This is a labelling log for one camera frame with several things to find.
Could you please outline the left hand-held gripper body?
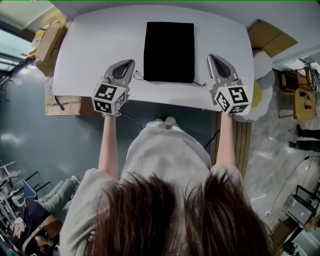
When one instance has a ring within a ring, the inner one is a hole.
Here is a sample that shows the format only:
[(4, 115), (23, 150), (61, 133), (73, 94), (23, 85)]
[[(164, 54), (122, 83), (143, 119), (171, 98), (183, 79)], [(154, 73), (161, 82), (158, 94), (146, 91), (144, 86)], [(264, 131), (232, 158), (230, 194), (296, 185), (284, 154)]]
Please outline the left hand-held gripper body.
[(128, 99), (130, 78), (103, 78), (98, 82), (91, 97), (93, 109), (103, 115), (119, 115), (120, 108)]

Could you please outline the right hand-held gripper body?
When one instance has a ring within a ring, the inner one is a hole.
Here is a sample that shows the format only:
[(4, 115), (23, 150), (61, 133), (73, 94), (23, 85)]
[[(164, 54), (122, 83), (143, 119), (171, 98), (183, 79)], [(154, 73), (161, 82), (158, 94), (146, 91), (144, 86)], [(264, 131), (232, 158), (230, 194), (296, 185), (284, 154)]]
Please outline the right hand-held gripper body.
[(242, 115), (249, 106), (248, 88), (241, 79), (228, 80), (215, 84), (210, 94), (214, 105), (226, 115)]

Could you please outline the black drawstring cloth bag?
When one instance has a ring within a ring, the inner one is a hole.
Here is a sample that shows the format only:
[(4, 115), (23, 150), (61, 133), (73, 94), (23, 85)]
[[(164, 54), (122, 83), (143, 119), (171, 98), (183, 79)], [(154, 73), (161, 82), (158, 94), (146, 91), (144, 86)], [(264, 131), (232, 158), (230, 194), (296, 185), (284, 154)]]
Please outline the black drawstring cloth bag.
[(143, 75), (136, 70), (138, 81), (196, 84), (195, 32), (193, 23), (155, 22), (146, 24)]

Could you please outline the person's right forearm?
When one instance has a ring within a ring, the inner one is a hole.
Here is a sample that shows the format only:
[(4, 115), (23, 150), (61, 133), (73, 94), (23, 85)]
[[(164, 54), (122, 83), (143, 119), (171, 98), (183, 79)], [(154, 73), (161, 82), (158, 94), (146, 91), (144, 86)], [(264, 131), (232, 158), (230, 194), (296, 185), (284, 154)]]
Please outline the person's right forearm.
[(231, 115), (221, 113), (220, 137), (216, 164), (235, 166), (235, 146), (233, 139), (233, 119)]

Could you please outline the person's left forearm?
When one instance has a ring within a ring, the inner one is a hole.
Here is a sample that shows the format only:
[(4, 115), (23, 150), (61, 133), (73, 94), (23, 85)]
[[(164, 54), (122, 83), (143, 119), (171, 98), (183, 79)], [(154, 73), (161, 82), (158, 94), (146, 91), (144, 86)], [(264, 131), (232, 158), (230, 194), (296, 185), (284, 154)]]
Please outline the person's left forearm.
[(108, 173), (116, 180), (119, 179), (116, 117), (114, 115), (104, 117), (98, 169)]

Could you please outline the egg-shaped white yellow cushion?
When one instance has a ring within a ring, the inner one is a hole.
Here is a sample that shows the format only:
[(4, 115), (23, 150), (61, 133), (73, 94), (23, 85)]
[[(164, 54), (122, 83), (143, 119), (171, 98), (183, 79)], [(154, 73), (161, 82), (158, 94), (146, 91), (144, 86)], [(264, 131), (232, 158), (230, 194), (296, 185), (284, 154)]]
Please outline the egg-shaped white yellow cushion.
[(263, 50), (254, 50), (252, 54), (254, 86), (251, 108), (244, 117), (247, 122), (254, 122), (267, 113), (275, 82), (271, 57)]

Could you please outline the wooden slatted panel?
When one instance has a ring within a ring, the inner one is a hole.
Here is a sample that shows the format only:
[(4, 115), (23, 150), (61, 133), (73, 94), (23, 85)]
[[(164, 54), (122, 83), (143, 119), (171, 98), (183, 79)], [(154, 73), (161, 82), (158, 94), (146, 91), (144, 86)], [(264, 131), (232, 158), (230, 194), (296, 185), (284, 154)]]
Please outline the wooden slatted panel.
[[(233, 120), (233, 143), (235, 152), (235, 166), (240, 171), (242, 177), (246, 175), (249, 151), (251, 145), (252, 124), (250, 122), (238, 122)], [(217, 160), (218, 146), (220, 141), (221, 114), (213, 112), (211, 131), (214, 139), (209, 143), (207, 149), (210, 150), (211, 163), (214, 165)]]

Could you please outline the open flat cardboard box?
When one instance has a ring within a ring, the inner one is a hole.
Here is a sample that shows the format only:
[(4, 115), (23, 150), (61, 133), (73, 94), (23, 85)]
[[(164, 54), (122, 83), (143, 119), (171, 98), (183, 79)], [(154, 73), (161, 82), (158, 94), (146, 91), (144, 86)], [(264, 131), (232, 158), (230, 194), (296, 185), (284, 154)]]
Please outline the open flat cardboard box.
[(296, 39), (261, 19), (247, 33), (252, 51), (264, 51), (271, 58), (298, 44)]

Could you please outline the person's right white shoe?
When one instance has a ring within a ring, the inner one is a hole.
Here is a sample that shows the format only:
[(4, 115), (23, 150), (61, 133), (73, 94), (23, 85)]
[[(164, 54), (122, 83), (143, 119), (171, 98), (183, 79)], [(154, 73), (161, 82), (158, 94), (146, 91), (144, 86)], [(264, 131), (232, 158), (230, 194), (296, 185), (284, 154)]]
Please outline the person's right white shoe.
[(166, 128), (171, 129), (177, 124), (176, 119), (173, 116), (168, 116), (164, 121)]

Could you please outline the tall cardboard box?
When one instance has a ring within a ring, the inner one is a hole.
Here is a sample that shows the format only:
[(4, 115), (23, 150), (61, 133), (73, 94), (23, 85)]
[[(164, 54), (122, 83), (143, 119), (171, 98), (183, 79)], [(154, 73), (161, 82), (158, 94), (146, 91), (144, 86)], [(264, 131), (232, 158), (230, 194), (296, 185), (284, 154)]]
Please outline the tall cardboard box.
[(43, 62), (57, 56), (68, 28), (62, 23), (52, 23), (45, 31), (35, 56)]

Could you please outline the round wooden side table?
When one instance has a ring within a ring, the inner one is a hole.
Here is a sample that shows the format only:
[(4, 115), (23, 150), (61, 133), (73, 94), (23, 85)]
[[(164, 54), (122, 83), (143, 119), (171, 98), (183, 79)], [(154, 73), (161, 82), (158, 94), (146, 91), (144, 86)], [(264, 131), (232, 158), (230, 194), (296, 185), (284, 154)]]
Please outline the round wooden side table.
[(316, 117), (316, 96), (314, 91), (299, 88), (294, 94), (293, 118), (306, 122)]

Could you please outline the striped cloth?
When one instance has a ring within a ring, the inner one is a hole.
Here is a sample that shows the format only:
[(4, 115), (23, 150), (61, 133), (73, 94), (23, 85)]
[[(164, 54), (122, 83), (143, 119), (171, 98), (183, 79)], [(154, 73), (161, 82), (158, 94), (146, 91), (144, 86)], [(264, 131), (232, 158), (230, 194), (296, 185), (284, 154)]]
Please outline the striped cloth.
[(316, 68), (311, 67), (310, 75), (311, 75), (312, 88), (316, 92), (320, 93), (320, 73)]

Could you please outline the yellow box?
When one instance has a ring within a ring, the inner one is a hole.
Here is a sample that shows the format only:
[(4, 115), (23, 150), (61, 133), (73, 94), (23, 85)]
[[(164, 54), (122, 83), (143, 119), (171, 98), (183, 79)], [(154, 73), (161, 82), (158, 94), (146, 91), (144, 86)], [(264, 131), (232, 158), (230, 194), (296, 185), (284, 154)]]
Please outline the yellow box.
[(30, 50), (29, 50), (29, 52), (28, 52), (28, 54), (27, 54), (28, 57), (31, 58), (31, 57), (33, 57), (33, 56), (35, 55), (35, 53), (36, 53), (36, 51), (37, 51), (37, 49), (38, 49), (38, 47), (39, 47), (39, 45), (40, 45), (40, 43), (41, 43), (41, 40), (42, 40), (45, 32), (46, 32), (47, 29), (49, 28), (49, 26), (50, 26), (51, 24), (55, 24), (55, 23), (60, 24), (61, 22), (62, 22), (62, 21), (61, 21), (60, 19), (57, 19), (57, 20), (55, 20), (55, 21), (51, 21), (49, 24), (45, 25), (44, 27), (40, 27), (40, 28), (38, 29), (38, 31), (35, 33), (35, 36), (34, 36), (32, 42), (31, 42)]

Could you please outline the person's gray shirt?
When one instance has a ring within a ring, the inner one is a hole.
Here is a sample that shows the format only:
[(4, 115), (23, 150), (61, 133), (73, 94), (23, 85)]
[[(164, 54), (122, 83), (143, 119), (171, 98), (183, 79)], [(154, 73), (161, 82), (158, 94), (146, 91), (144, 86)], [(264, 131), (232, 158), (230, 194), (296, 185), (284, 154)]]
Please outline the person's gray shirt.
[[(156, 175), (174, 186), (178, 200), (184, 190), (203, 184), (210, 174), (227, 173), (234, 183), (243, 183), (240, 171), (233, 165), (212, 165), (204, 147), (177, 125), (167, 129), (148, 123), (128, 148), (120, 182), (130, 181), (132, 174), (144, 178)], [(85, 246), (97, 226), (97, 213), (107, 210), (105, 190), (118, 182), (96, 168), (85, 172), (72, 200), (60, 232), (60, 255), (83, 256)]]

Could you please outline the dark-framed glass window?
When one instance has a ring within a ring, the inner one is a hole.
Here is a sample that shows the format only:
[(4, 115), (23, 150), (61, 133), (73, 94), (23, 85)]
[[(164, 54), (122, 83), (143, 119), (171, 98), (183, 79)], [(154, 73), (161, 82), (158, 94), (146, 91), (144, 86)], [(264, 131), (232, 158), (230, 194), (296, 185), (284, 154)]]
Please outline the dark-framed glass window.
[(29, 62), (31, 42), (0, 28), (0, 85)]

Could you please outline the blue chair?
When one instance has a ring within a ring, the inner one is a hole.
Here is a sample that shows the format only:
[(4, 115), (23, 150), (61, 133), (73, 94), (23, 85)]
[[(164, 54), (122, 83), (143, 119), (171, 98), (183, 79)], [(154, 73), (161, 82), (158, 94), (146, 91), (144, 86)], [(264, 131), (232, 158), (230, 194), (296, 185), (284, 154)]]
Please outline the blue chair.
[(38, 198), (38, 195), (35, 189), (32, 188), (25, 180), (23, 180), (22, 183), (25, 201), (36, 200)]

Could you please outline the silver laptop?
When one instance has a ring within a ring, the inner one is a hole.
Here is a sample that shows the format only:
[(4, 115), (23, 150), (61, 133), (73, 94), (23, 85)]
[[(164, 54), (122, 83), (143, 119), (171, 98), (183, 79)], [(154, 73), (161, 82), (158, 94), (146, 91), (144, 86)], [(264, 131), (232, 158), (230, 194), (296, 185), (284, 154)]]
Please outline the silver laptop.
[(314, 213), (314, 208), (298, 196), (290, 195), (285, 202), (287, 213), (301, 225), (305, 225)]

